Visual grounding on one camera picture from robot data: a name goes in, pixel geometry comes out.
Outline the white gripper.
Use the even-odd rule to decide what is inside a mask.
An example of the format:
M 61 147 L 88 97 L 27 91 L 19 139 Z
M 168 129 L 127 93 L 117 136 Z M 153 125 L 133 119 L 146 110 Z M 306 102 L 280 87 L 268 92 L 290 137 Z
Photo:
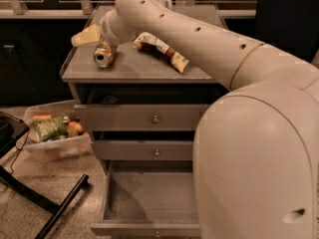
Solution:
M 100 20 L 100 29 L 91 25 L 71 38 L 74 47 L 98 43 L 102 37 L 109 44 L 116 46 L 131 41 L 136 32 L 129 28 L 116 10 L 107 12 Z

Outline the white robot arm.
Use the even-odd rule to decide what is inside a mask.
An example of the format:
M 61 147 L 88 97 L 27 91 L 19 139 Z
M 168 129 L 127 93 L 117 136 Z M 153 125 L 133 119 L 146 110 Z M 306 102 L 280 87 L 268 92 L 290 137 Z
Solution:
M 149 32 L 229 92 L 197 126 L 202 239 L 316 239 L 319 70 L 271 45 L 178 14 L 170 0 L 115 0 L 73 46 Z

